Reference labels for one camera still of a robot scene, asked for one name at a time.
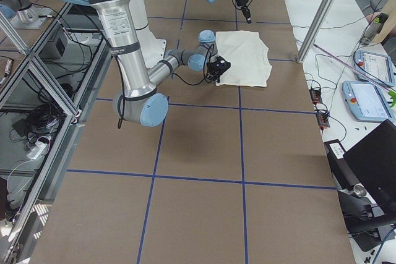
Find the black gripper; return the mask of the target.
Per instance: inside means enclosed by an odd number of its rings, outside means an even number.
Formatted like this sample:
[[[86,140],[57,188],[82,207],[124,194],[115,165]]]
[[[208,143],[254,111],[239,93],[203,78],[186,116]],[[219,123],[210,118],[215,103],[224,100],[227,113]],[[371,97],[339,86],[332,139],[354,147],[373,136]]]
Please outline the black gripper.
[[[206,82],[220,83],[220,77],[231,67],[231,63],[221,56],[217,56],[214,62],[207,64]]]
[[[237,7],[242,11],[247,23],[251,23],[251,13],[248,8],[249,0],[235,0]]]

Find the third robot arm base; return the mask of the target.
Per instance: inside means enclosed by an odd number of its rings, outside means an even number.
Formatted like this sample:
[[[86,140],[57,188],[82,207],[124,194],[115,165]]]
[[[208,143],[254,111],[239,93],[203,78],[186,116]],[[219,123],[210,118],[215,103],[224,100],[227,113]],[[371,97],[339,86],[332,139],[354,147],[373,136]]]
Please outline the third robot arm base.
[[[1,0],[1,13],[11,21],[14,28],[38,30],[48,17],[53,16],[53,10],[39,8],[30,0]]]

